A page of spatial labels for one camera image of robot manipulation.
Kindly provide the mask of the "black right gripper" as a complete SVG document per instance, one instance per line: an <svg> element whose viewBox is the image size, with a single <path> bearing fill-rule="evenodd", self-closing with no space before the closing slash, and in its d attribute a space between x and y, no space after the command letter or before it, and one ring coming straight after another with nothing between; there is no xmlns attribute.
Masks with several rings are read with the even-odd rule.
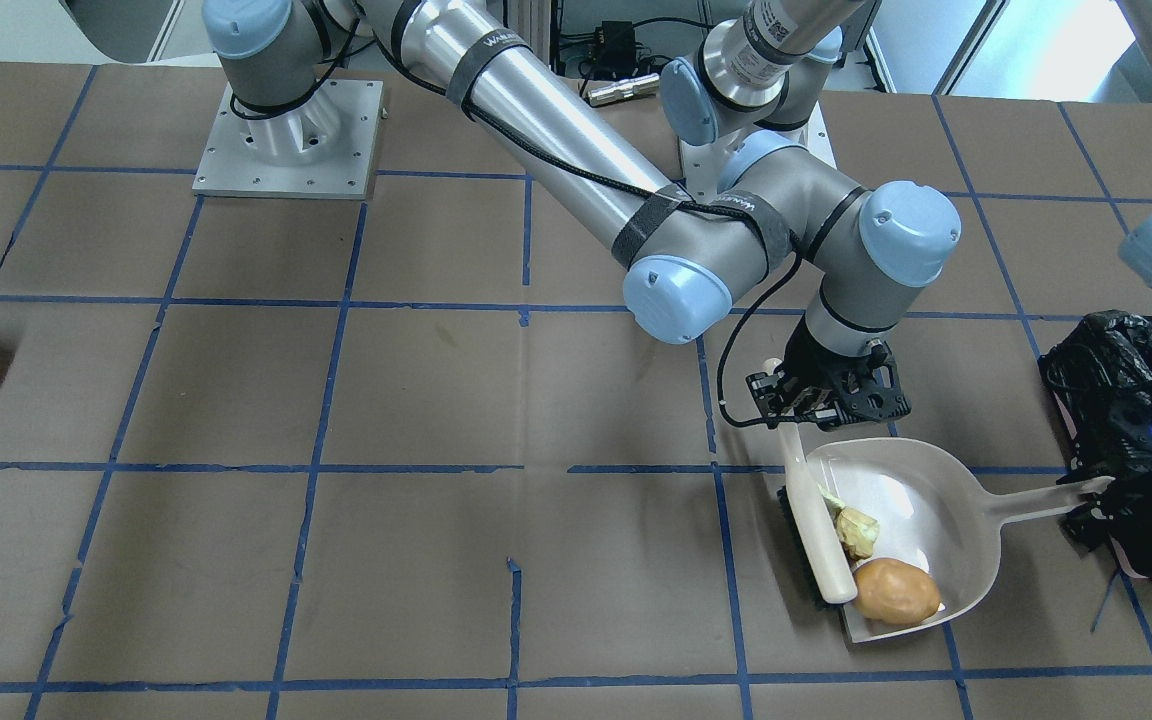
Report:
<svg viewBox="0 0 1152 720"><path fill-rule="evenodd" d="M887 423L910 414L890 346L870 340L859 356L833 353L799 323L770 372L745 379L761 423L812 423L823 430L873 420Z"/></svg>

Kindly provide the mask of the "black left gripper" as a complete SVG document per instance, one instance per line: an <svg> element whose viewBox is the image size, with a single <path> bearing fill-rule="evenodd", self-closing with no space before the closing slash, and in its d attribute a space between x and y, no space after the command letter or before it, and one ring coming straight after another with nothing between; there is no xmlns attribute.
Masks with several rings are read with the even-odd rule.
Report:
<svg viewBox="0 0 1152 720"><path fill-rule="evenodd" d="M1152 521L1152 381L1116 384L1106 370L1097 370L1085 392L1102 407L1093 439L1114 477L1098 498L1093 518Z"/></svg>

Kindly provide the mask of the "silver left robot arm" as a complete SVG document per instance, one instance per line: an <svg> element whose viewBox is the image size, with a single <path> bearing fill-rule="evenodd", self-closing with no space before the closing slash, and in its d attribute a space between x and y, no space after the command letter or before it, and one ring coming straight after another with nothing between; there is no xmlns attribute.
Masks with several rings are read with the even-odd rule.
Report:
<svg viewBox="0 0 1152 720"><path fill-rule="evenodd" d="M759 423L788 450L791 516L829 511L806 473L799 424L846 427L909 411L887 338L956 250L961 220L932 187L869 190L788 132L804 127L855 1L753 1L664 69L660 100L687 146L717 159L685 173L626 225L623 297L658 340L702 336L774 270L810 263L823 282L782 361L755 376Z"/></svg>

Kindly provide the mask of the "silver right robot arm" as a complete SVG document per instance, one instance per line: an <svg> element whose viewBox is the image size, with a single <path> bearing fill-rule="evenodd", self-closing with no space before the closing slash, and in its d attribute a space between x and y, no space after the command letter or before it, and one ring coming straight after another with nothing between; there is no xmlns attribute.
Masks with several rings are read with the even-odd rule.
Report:
<svg viewBox="0 0 1152 720"><path fill-rule="evenodd" d="M483 1L206 1L230 114L333 123L320 88L369 26L380 54L500 141L626 270L635 323L670 344L698 340L748 291L804 263L823 274L782 361L748 378L756 423L887 423L910 404L887 338L958 245L961 219L932 187L873 190L791 141L804 127L855 1L750 1L672 60L660 104L672 131L718 158L717 179L664 176Z"/></svg>

